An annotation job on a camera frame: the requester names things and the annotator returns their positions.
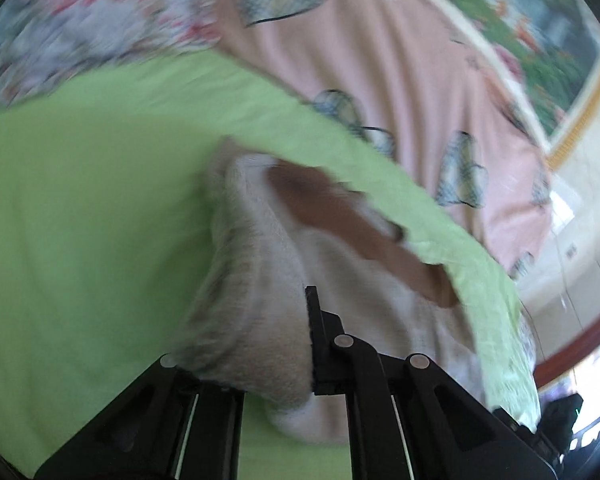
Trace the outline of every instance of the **pink bedsheet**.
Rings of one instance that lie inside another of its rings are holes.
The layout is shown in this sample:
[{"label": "pink bedsheet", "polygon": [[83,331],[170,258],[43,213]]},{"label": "pink bedsheet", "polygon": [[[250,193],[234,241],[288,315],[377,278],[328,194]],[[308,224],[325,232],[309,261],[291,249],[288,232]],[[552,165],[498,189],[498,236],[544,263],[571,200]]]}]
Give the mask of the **pink bedsheet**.
[{"label": "pink bedsheet", "polygon": [[542,153],[433,4],[217,0],[217,10],[220,49],[393,156],[509,272],[532,262],[551,222]]}]

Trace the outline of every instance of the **floral blanket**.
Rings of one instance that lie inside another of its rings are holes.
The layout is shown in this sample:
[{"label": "floral blanket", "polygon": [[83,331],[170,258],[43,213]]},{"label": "floral blanket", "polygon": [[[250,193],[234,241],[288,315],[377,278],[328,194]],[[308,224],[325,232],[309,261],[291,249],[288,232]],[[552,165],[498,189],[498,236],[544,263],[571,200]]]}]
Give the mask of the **floral blanket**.
[{"label": "floral blanket", "polygon": [[79,72],[219,40],[214,0],[6,0],[0,105],[48,93]]}]

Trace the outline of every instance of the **fabric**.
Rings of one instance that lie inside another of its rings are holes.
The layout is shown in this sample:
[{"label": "fabric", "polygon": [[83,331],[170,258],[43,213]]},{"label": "fabric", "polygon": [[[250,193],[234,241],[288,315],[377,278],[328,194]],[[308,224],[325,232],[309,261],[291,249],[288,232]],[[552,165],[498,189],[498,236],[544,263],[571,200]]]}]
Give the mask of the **fabric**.
[{"label": "fabric", "polygon": [[[104,67],[0,111],[0,452],[26,474],[168,350],[208,274],[203,171],[219,141],[320,166],[442,263],[475,334],[486,403],[537,392],[515,285],[390,160],[262,76],[205,50]],[[247,404],[240,478],[350,477],[348,450],[294,443]],[[525,422],[533,424],[533,417]]]},{"label": "fabric", "polygon": [[107,63],[208,48],[214,0],[6,0],[0,8],[0,105],[49,93]]},{"label": "fabric", "polygon": [[522,348],[524,349],[526,359],[529,362],[529,368],[531,368],[531,370],[535,370],[538,354],[535,336],[533,335],[533,329],[531,328],[532,324],[533,321],[531,316],[528,314],[528,311],[524,309],[522,311],[522,317],[520,318],[520,341],[522,342]]},{"label": "fabric", "polygon": [[294,1],[256,19],[250,0],[217,0],[219,48],[394,157],[507,272],[537,256],[542,151],[458,28],[429,0]]},{"label": "fabric", "polygon": [[[484,403],[480,361],[462,307],[425,300],[340,238],[300,224],[266,178],[276,162],[232,141],[211,162],[216,249],[179,330],[173,362],[201,379],[269,400],[270,418],[291,436],[346,443],[344,398],[311,395],[304,289],[316,285],[322,308],[338,314],[347,333],[394,357],[426,354]],[[355,209],[390,230],[365,200],[355,200]]]}]

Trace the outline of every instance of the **white towel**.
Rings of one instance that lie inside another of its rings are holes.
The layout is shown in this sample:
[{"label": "white towel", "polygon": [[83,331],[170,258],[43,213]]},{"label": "white towel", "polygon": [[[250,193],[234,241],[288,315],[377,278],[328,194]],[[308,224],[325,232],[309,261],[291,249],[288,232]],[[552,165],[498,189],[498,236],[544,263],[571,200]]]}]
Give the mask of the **white towel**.
[{"label": "white towel", "polygon": [[[342,396],[311,393],[313,364],[304,288],[345,331],[378,352],[422,352],[484,403],[480,362],[461,307],[442,309],[328,232],[295,221],[266,179],[276,164],[227,140],[208,170],[215,208],[209,275],[177,335],[175,362],[270,401],[270,420],[312,443],[345,442]],[[355,208],[377,229],[393,227],[362,197]]]}]

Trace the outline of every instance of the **black object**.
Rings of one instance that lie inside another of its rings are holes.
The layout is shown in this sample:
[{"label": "black object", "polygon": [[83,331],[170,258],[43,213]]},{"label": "black object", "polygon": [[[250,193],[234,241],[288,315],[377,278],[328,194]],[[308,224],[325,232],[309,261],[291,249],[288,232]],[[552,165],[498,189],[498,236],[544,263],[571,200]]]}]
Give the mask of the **black object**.
[{"label": "black object", "polygon": [[[314,391],[347,398],[354,480],[404,480],[410,472],[416,480],[556,478],[520,438],[516,423],[512,428],[491,415],[428,357],[378,354],[345,334],[338,316],[320,309],[315,287],[306,295]],[[82,480],[135,471],[235,480],[243,395],[158,361],[35,478]],[[537,441],[548,442],[544,436]]]},{"label": "black object", "polygon": [[551,440],[538,430],[537,433],[531,432],[526,426],[518,424],[505,410],[498,408],[493,412],[499,420],[505,423],[522,441],[524,441],[532,450],[543,458],[559,476],[562,472],[562,463],[560,462],[561,453]]},{"label": "black object", "polygon": [[548,437],[560,454],[566,454],[573,440],[573,425],[583,403],[580,394],[573,394],[551,401],[542,413],[538,430]]},{"label": "black object", "polygon": [[582,439],[587,431],[600,422],[600,417],[583,430],[574,434],[577,446],[564,457],[563,480],[600,480],[600,433],[597,438],[585,447],[581,447]]}]

